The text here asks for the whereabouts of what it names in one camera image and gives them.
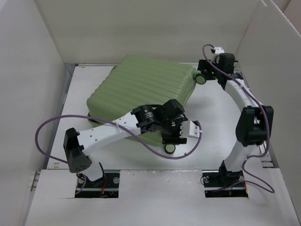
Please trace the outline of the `green suitcase blue lining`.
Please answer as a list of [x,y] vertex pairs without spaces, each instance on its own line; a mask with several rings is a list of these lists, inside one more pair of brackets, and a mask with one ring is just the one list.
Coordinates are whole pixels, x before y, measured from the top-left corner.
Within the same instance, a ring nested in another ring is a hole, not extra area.
[[[98,127],[141,105],[163,105],[175,99],[184,107],[196,84],[204,82],[197,80],[199,73],[188,64],[145,56],[127,56],[87,99],[89,115]],[[137,139],[146,147],[176,146],[162,144],[161,133],[158,131],[129,137]]]

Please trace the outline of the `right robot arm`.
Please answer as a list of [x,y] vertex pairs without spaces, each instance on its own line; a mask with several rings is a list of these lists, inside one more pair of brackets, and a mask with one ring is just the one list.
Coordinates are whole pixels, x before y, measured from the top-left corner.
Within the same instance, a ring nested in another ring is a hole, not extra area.
[[222,161],[216,180],[220,187],[235,186],[246,172],[250,158],[265,155],[254,154],[254,150],[269,144],[274,110],[264,106],[249,91],[243,76],[234,71],[235,56],[231,53],[216,54],[213,60],[204,58],[198,63],[198,70],[206,81],[217,80],[222,89],[230,95],[240,110],[236,126],[236,142],[229,156]]

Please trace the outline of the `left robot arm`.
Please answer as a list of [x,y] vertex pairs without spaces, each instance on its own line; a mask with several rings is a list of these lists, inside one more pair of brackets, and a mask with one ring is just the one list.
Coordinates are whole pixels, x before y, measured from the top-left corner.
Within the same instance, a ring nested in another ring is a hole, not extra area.
[[91,156],[101,147],[129,136],[160,132],[163,144],[181,145],[187,142],[189,121],[183,106],[175,99],[163,105],[141,105],[114,121],[82,131],[66,130],[63,148],[69,171],[83,173],[93,186],[101,186],[105,175]]

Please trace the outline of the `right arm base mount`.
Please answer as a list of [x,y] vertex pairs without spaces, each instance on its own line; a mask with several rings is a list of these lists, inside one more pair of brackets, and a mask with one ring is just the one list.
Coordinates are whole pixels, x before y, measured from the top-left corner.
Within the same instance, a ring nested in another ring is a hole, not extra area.
[[200,179],[206,198],[248,198],[242,172],[222,178],[217,170],[204,170]]

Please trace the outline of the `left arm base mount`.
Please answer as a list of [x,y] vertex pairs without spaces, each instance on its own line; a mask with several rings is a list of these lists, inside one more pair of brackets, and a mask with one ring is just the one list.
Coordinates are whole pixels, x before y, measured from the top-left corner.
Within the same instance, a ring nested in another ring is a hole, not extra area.
[[91,182],[89,179],[84,181],[83,176],[78,176],[75,189],[75,198],[118,198],[119,197],[119,181],[120,171],[105,171],[106,179],[100,179]]

